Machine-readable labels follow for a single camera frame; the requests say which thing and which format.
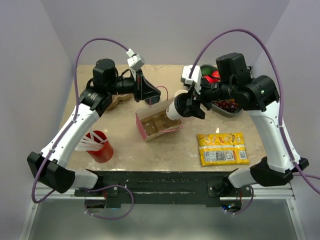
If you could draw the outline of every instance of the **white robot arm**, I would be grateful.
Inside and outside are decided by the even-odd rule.
[[[123,77],[127,70],[119,76],[115,63],[111,59],[97,61],[93,68],[93,78],[88,81],[86,89],[79,97],[78,111],[75,107],[58,134],[40,153],[31,152],[28,156],[27,162],[34,177],[45,157],[49,156],[39,181],[53,190],[64,193],[70,188],[92,189],[97,183],[98,176],[93,172],[70,170],[67,169],[67,165],[77,144],[112,103],[112,95],[133,94],[137,102],[161,95],[161,92],[143,75],[141,67],[145,64],[144,59],[131,49],[126,53],[129,56],[127,62],[131,76]],[[54,146],[62,132],[65,134]]]
[[[167,108],[168,118],[177,120],[193,116],[204,119],[205,113],[200,109],[201,104],[209,110],[213,101],[235,99],[255,124],[266,157],[250,168],[233,171],[224,179],[224,185],[217,188],[228,192],[231,189],[257,183],[264,187],[287,184],[293,178],[292,173],[297,170],[280,133],[279,93],[274,81],[264,75],[252,79],[241,53],[234,52],[221,56],[217,58],[216,63],[221,81],[213,84],[202,78],[199,66],[194,68],[191,77],[189,74],[192,65],[183,68],[181,81],[189,86],[189,91],[178,95]],[[282,127],[295,162],[300,168],[305,169],[309,165],[308,160],[299,156],[284,123]]]

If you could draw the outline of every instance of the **yellow snack bag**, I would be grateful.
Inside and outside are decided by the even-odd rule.
[[[198,134],[197,137],[202,166],[249,164],[242,132]]]

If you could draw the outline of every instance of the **cable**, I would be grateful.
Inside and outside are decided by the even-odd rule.
[[[163,132],[163,133],[172,133],[174,131],[177,131],[177,130],[183,129],[183,128],[184,128],[184,126],[182,126],[182,124],[180,124],[179,128],[175,128],[175,129],[172,129],[172,130],[160,130],[160,131]]]
[[[231,29],[231,30],[225,31],[225,32],[219,34],[218,36],[214,37],[206,46],[204,46],[204,48],[198,54],[197,58],[195,59],[195,61],[193,63],[193,66],[191,68],[191,71],[190,71],[190,74],[189,74],[189,78],[192,77],[192,73],[194,72],[194,69],[195,69],[196,65],[198,64],[199,59],[204,54],[204,52],[207,50],[207,48],[215,40],[217,40],[221,36],[223,36],[225,34],[228,34],[228,33],[232,33],[232,32],[242,32],[242,33],[246,33],[246,34],[250,35],[251,37],[253,37],[260,44],[260,46],[262,47],[263,51],[265,52],[265,54],[266,54],[266,56],[267,56],[267,58],[268,58],[268,60],[269,60],[269,62],[271,64],[271,67],[272,67],[272,70],[274,72],[274,75],[275,75],[275,78],[276,78],[276,81],[277,81],[277,84],[278,84],[278,88],[279,88],[280,106],[279,106],[279,114],[278,114],[278,125],[279,125],[279,130],[280,130],[281,137],[283,139],[284,146],[285,146],[285,148],[286,148],[286,150],[287,150],[287,152],[288,152],[288,154],[290,156],[290,160],[292,161],[293,165],[295,166],[295,168],[300,173],[301,177],[303,177],[303,179],[306,181],[306,183],[313,190],[315,190],[318,194],[320,194],[320,190],[317,189],[316,186],[314,186],[312,184],[312,182],[308,180],[307,176],[302,172],[302,170],[299,167],[299,165],[295,162],[295,156],[294,156],[294,154],[292,152],[292,149],[290,147],[290,144],[289,144],[289,141],[287,139],[287,136],[286,136],[286,133],[285,133],[285,129],[284,129],[284,126],[283,126],[283,115],[284,115],[284,89],[283,89],[283,85],[282,85],[282,82],[281,82],[281,79],[280,79],[280,75],[278,73],[278,70],[276,68],[274,60],[272,59],[272,57],[271,57],[266,45],[262,42],[262,40],[257,35],[255,35],[253,32],[251,32],[249,30],[246,30],[246,29],[235,28],[235,29]]]
[[[298,170],[299,174],[301,175],[301,177],[305,180],[305,182],[314,190],[316,191],[319,195],[320,195],[320,190],[308,179],[308,176],[306,174],[304,174],[304,172],[301,170],[301,168],[299,167],[299,165],[293,161],[292,162],[293,165],[295,166],[295,168]],[[320,180],[320,177],[318,176],[314,176],[311,175],[310,178],[316,178]]]
[[[248,202],[248,204],[245,207],[242,207],[239,211],[236,211],[236,212],[230,212],[230,211],[227,211],[227,210],[225,210],[224,212],[227,213],[227,214],[238,215],[238,214],[243,213],[245,210],[247,210],[250,207],[250,205],[252,204],[252,202],[254,200],[254,196],[255,196],[254,188],[252,186],[249,186],[249,188],[251,190],[251,198],[250,198],[250,201]]]
[[[84,204],[84,209],[85,209],[85,214],[89,214],[93,217],[96,217],[96,218],[99,218],[99,219],[104,219],[104,220],[117,220],[117,219],[122,219],[124,218],[125,216],[127,216],[131,211],[132,209],[134,208],[134,196],[132,194],[132,192],[127,189],[126,187],[124,186],[121,186],[121,185],[110,185],[110,186],[105,186],[105,187],[102,187],[102,188],[99,188],[99,189],[88,189],[88,188],[84,188],[84,190],[86,190],[87,192],[91,192],[91,193],[95,193],[95,192],[99,192],[99,191],[102,191],[102,190],[106,190],[106,189],[110,189],[110,188],[122,188],[124,190],[126,190],[129,194],[130,194],[130,197],[131,197],[131,206],[130,206],[130,209],[125,213],[125,214],[122,214],[121,216],[116,216],[116,217],[109,217],[109,216],[100,216],[100,215],[96,215],[92,212],[90,212],[87,208],[87,205]]]
[[[311,175],[311,174],[304,174],[304,175],[305,175],[307,178],[320,180],[320,176]],[[300,174],[294,174],[293,176],[302,177]]]
[[[169,100],[169,92],[168,92],[168,89],[165,87],[165,86],[156,86],[155,87],[156,89],[157,88],[164,88],[165,89],[165,91],[166,91],[166,100],[168,101]],[[151,104],[151,97],[150,97],[150,100],[149,100],[149,105],[150,105],[150,107],[152,106],[152,104]]]
[[[240,200],[240,202],[242,201],[242,191],[241,190],[239,190],[239,193],[237,194],[236,199],[233,204],[235,204],[238,199]]]
[[[52,149],[48,152],[48,154],[45,156],[42,164],[39,167],[39,170],[37,171],[34,181],[33,181],[33,185],[32,185],[32,190],[31,190],[31,199],[35,204],[39,204],[42,203],[47,197],[49,197],[55,190],[50,191],[47,195],[45,195],[43,198],[37,200],[36,199],[36,187],[37,187],[37,182],[40,178],[41,172],[43,171],[46,162],[48,161],[48,159],[50,158],[51,154],[53,153],[54,149],[57,147],[58,143],[60,142],[60,140],[63,138],[63,136],[66,134],[66,132],[69,130],[69,128],[72,126],[72,124],[74,123],[74,121],[77,119],[78,116],[78,111],[79,111],[79,91],[78,91],[78,81],[77,81],[77,67],[78,67],[78,62],[79,62],[79,58],[80,55],[83,51],[83,49],[91,42],[93,41],[98,41],[98,40],[102,40],[102,41],[108,41],[108,42],[112,42],[114,44],[119,45],[120,47],[122,47],[126,52],[129,50],[127,47],[125,47],[124,45],[122,45],[120,42],[115,41],[113,39],[110,38],[105,38],[105,37],[98,37],[98,38],[93,38],[89,41],[87,41],[82,48],[80,49],[76,60],[75,60],[75,65],[74,65],[74,70],[73,70],[73,75],[74,75],[74,90],[75,90],[75,113],[73,116],[73,120],[65,127],[65,129],[61,132],[61,134],[56,138],[55,142],[52,145]]]

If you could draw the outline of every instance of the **grapes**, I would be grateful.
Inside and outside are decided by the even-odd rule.
[[[239,106],[233,99],[226,101],[217,101],[214,103],[214,105],[232,114],[237,111]]]

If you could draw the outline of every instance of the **table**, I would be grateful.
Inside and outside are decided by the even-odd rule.
[[[80,65],[77,70],[79,92],[92,78],[93,65]],[[128,66],[117,65],[119,73]],[[166,86],[169,98],[183,89],[180,82],[183,65],[145,65],[142,68],[146,79],[154,86]],[[166,99],[162,88],[161,101]],[[75,90],[72,85],[65,106],[61,126],[68,119],[75,106]],[[247,168],[258,163],[266,155],[254,123],[246,112],[233,118],[224,117],[214,111],[205,111],[205,120],[194,119],[182,130],[170,132],[144,142],[136,127],[135,111],[145,107],[132,99],[120,103],[116,108],[106,111],[92,126],[94,130],[105,132],[114,148],[112,159],[97,163],[85,151],[74,151],[68,168],[73,170],[90,169],[94,171],[232,171]],[[243,132],[250,165],[219,165],[202,167],[199,155],[197,134]]]
[[[85,89],[86,82],[92,77],[93,67],[93,65],[79,66],[80,91]],[[117,68],[122,72],[126,66],[118,65]],[[182,65],[146,65],[143,67],[143,72],[155,86],[165,85],[169,90],[169,97],[172,97],[177,90],[183,88],[180,82],[182,68]],[[165,100],[165,92],[162,89],[161,93],[161,99]],[[75,93],[72,88],[61,126],[70,116],[74,105]],[[234,118],[226,118],[213,111],[207,111],[205,120],[194,119],[186,123],[182,130],[166,133],[150,142],[143,142],[136,127],[135,111],[145,106],[144,101],[136,103],[131,99],[104,113],[93,125],[94,130],[106,133],[115,150],[109,162],[97,163],[86,152],[75,151],[67,167],[74,170],[96,171],[232,171],[235,168],[254,165],[265,156],[258,132],[245,112]],[[217,128],[221,133],[243,132],[250,165],[201,167],[196,134],[215,133]],[[237,236],[251,239],[286,236],[289,239],[306,239],[289,183],[275,187],[255,184],[253,187],[252,206],[235,218],[224,214],[219,208],[208,208],[203,205],[137,204],[130,216],[113,222],[84,215],[85,198],[75,197],[74,189],[69,189],[63,194],[54,192],[42,204],[30,202],[22,236],[30,240],[43,239],[44,235],[48,239],[69,237],[79,240],[88,239],[88,236],[110,239],[194,239],[199,236],[201,239],[212,239],[214,236],[224,240],[234,239]],[[47,186],[38,184],[36,197],[43,198],[49,191]],[[86,199],[101,200],[103,197],[92,196]],[[244,204],[248,200],[248,197],[244,197]],[[124,204],[117,211],[126,211],[128,207]],[[112,211],[113,209],[106,209],[104,214],[107,216],[115,214]],[[56,231],[56,226],[50,228],[53,226],[52,222],[62,223],[68,227],[60,227],[59,231]],[[229,228],[221,228],[221,225],[232,226],[232,231],[229,231]],[[266,225],[273,231],[265,232]]]

